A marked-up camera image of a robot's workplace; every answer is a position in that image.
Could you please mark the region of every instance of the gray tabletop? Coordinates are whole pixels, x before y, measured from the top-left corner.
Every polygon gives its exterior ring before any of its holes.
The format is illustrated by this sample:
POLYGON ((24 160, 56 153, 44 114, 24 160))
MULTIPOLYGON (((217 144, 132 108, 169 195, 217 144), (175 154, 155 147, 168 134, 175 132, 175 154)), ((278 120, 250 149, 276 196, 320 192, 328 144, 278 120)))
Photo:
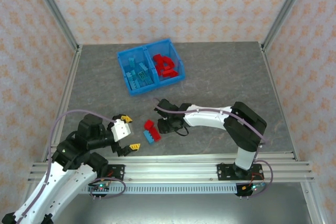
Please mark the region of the gray tabletop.
MULTIPOLYGON (((235 153, 237 146, 229 134, 211 127, 190 128, 186 137, 164 134, 154 145, 143 135, 150 119, 157 123, 153 98, 166 98, 178 106, 191 103, 207 107, 246 103, 267 122, 265 137, 269 144, 260 151, 292 151, 292 143, 281 116, 269 75, 257 42, 174 43, 184 66, 186 79, 131 97, 117 61, 117 52, 138 45, 83 46, 68 109, 87 109, 108 117, 127 114, 132 119, 132 135, 121 141, 125 146, 141 143, 130 155, 177 155, 235 153)), ((62 133, 77 129, 83 114, 66 117, 62 133)), ((111 156, 111 149, 98 150, 111 156)))

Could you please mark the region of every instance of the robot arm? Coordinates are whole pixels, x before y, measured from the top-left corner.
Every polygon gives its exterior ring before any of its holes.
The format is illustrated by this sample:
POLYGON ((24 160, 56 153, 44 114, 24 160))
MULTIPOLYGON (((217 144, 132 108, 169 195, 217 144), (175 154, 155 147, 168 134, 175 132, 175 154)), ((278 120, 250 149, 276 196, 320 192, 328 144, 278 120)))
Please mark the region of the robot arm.
POLYGON ((50 175, 44 190, 41 192, 47 173, 27 201, 16 212, 6 214, 2 223, 52 224, 85 185, 97 177, 106 177, 108 161, 98 153, 90 153, 91 150, 110 145, 118 156, 137 151, 140 144, 124 148, 119 144, 121 139, 131 133, 128 123, 132 120, 126 115, 118 115, 113 119, 115 122, 105 129, 101 118, 85 115, 77 131, 57 146, 51 158, 50 175), (23 216, 30 205, 32 207, 23 216))
POLYGON ((242 102, 236 102, 234 106, 224 108, 206 108, 189 103, 183 103, 180 107, 177 107, 170 104, 168 100, 162 99, 154 110, 163 117, 157 123, 159 132, 162 134, 193 126, 209 126, 226 130, 238 145, 235 160, 236 174, 245 174, 244 171, 250 169, 260 143, 260 137, 236 118, 223 112, 239 116, 260 134, 264 133, 267 126, 265 120, 242 102))

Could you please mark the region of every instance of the red lego brick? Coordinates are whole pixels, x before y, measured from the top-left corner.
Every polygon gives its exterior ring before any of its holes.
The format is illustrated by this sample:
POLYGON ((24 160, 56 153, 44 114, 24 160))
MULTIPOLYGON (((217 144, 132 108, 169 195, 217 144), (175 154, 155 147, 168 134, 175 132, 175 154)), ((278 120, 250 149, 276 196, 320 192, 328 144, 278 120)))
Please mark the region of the red lego brick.
POLYGON ((157 64, 160 64, 160 65, 163 64, 163 58, 162 58, 161 54, 154 55, 154 56, 153 56, 153 60, 154 60, 157 64))
POLYGON ((175 72, 173 69, 165 70, 162 72, 163 77, 171 77, 171 74, 175 72))
POLYGON ((170 68, 175 68, 175 64, 174 64, 174 62, 172 61, 171 58, 169 58, 167 56, 163 56, 162 60, 163 60, 164 63, 168 64, 170 66, 170 68))
POLYGON ((150 132, 150 129, 154 127, 154 122, 151 120, 147 120, 147 122, 145 122, 144 128, 145 130, 150 132))
POLYGON ((176 77, 178 75, 179 75, 179 73, 176 72, 175 70, 173 70, 173 72, 170 74, 170 77, 173 78, 173 77, 176 77))
POLYGON ((161 76, 162 75, 162 69, 160 68, 160 65, 156 65, 155 68, 156 68, 157 74, 159 76, 161 76))
POLYGON ((152 137, 153 137, 153 139, 154 139, 155 142, 160 141, 161 136, 160 136, 160 134, 158 133, 158 131, 156 130, 156 128, 154 126, 151 127, 148 131, 152 135, 152 137))

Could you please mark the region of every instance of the blue plastic bin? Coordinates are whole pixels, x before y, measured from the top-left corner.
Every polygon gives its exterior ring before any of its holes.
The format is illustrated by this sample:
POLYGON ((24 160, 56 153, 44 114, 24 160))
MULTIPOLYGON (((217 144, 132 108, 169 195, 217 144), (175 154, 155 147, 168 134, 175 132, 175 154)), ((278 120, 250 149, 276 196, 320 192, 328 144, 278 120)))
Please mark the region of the blue plastic bin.
POLYGON ((135 47, 126 51, 118 52, 118 62, 122 69, 126 86, 131 95, 145 93, 150 90, 177 83, 185 79, 185 72, 182 60, 180 59, 170 39, 164 39, 154 43, 143 45, 141 47, 135 47), (172 59, 175 64, 174 70, 178 72, 178 76, 172 78, 163 78, 162 76, 158 76, 158 73, 155 69, 155 63, 153 61, 153 56, 157 54, 161 54, 162 56, 167 56, 172 59), (135 59, 135 68, 131 68, 129 64, 129 58, 135 59), (143 71, 141 66, 139 66, 140 63, 145 64, 145 66, 148 68, 148 76, 153 81, 153 84, 148 85, 147 83, 150 83, 148 82, 148 79, 147 81, 142 81, 140 79, 138 73, 143 71), (126 73, 130 72, 133 69, 135 70, 137 80, 141 86, 138 89, 131 89, 129 80, 126 77, 126 73))

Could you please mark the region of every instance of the floral wallpaper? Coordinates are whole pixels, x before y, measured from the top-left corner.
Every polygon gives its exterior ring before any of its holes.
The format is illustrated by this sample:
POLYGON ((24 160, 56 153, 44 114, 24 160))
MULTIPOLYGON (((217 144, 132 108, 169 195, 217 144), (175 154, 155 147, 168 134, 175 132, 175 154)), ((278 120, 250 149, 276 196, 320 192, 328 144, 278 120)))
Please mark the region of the floral wallpaper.
POLYGON ((300 158, 313 161, 336 220, 336 0, 297 0, 267 56, 300 158))
POLYGON ((285 0, 56 0, 80 44, 263 41, 285 0))
POLYGON ((42 157, 74 53, 43 0, 0 0, 0 8, 2 219, 42 157))

